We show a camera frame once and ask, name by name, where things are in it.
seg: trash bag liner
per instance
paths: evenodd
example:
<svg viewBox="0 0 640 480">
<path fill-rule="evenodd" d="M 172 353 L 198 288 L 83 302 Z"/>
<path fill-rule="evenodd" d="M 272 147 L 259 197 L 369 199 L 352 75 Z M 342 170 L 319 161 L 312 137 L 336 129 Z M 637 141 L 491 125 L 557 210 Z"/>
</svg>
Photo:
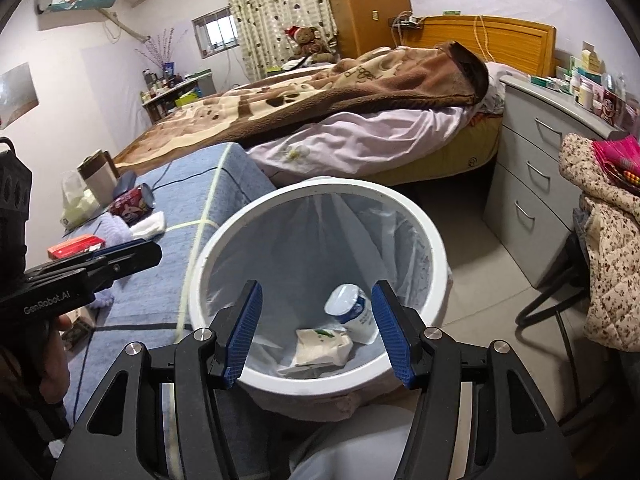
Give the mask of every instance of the trash bag liner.
<svg viewBox="0 0 640 480">
<path fill-rule="evenodd" d="M 370 297 L 388 280 L 399 300 L 420 308 L 430 290 L 430 248 L 400 212 L 372 198 L 324 193 L 279 204 L 242 227 L 222 249 L 209 277 L 210 321 L 238 298 L 246 280 L 262 285 L 262 315 L 245 366 L 279 376 L 296 351 L 296 330 L 335 326 L 324 303 L 343 283 Z M 354 344 L 343 373 L 385 352 L 380 336 Z"/>
</svg>

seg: silver screw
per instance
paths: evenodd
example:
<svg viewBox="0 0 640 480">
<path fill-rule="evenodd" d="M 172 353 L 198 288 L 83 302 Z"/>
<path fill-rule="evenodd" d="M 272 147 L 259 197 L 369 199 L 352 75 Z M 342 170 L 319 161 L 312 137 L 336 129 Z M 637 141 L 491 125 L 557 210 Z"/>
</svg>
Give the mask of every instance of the silver screw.
<svg viewBox="0 0 640 480">
<path fill-rule="evenodd" d="M 440 339 L 442 337 L 442 330 L 434 326 L 428 326 L 424 329 L 424 336 L 427 339 Z"/>
<path fill-rule="evenodd" d="M 129 355 L 136 355 L 142 351 L 142 343 L 133 342 L 124 347 L 124 351 Z"/>
<path fill-rule="evenodd" d="M 208 328 L 199 328 L 193 333 L 193 337 L 198 341 L 206 341 L 211 337 L 211 330 Z"/>
<path fill-rule="evenodd" d="M 511 350 L 511 347 L 506 341 L 496 341 L 494 343 L 494 350 L 500 354 L 506 354 L 509 350 Z"/>
</svg>

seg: brown blanket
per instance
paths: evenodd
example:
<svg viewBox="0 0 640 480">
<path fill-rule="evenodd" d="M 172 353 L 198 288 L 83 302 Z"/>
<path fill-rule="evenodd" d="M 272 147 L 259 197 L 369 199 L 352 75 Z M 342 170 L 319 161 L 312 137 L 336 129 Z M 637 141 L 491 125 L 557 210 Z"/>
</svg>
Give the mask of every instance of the brown blanket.
<svg viewBox="0 0 640 480">
<path fill-rule="evenodd" d="M 591 304 L 585 335 L 604 346 L 640 351 L 640 198 L 610 183 L 591 141 L 562 140 L 560 173 L 584 191 L 580 208 L 590 263 Z"/>
<path fill-rule="evenodd" d="M 485 65 L 459 43 L 372 51 L 313 75 L 284 75 L 184 106 L 114 161 L 142 174 L 220 142 L 250 148 L 279 139 L 337 112 L 469 106 L 487 89 Z"/>
</svg>

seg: drawer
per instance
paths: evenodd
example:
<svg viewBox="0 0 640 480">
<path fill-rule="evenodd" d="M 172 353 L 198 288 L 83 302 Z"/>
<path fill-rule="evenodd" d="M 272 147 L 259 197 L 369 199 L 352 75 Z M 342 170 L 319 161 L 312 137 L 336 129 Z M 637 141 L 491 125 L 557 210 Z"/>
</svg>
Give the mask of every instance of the drawer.
<svg viewBox="0 0 640 480">
<path fill-rule="evenodd" d="M 502 124 L 555 160 L 558 160 L 562 138 L 566 134 L 602 140 L 598 134 L 564 112 L 515 88 L 507 89 Z"/>
<path fill-rule="evenodd" d="M 532 190 L 565 226 L 574 228 L 574 207 L 578 207 L 581 191 L 560 175 L 554 158 L 503 127 L 498 162 Z"/>
<path fill-rule="evenodd" d="M 532 286 L 548 273 L 569 235 L 551 209 L 500 164 L 495 165 L 484 221 Z"/>
</svg>

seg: wooden headboard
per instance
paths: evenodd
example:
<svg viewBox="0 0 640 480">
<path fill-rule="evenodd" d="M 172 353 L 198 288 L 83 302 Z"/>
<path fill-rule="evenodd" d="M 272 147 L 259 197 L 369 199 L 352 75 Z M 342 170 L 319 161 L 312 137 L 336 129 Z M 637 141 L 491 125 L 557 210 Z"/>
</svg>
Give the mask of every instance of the wooden headboard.
<svg viewBox="0 0 640 480">
<path fill-rule="evenodd" d="M 556 29 L 551 25 L 497 16 L 482 16 L 482 21 L 479 16 L 428 16 L 423 27 L 403 29 L 402 42 L 407 46 L 431 48 L 455 40 L 480 59 L 491 61 L 489 55 L 488 59 L 482 56 L 482 49 L 486 52 L 485 37 L 488 37 L 489 52 L 497 62 L 533 75 L 554 75 Z"/>
</svg>

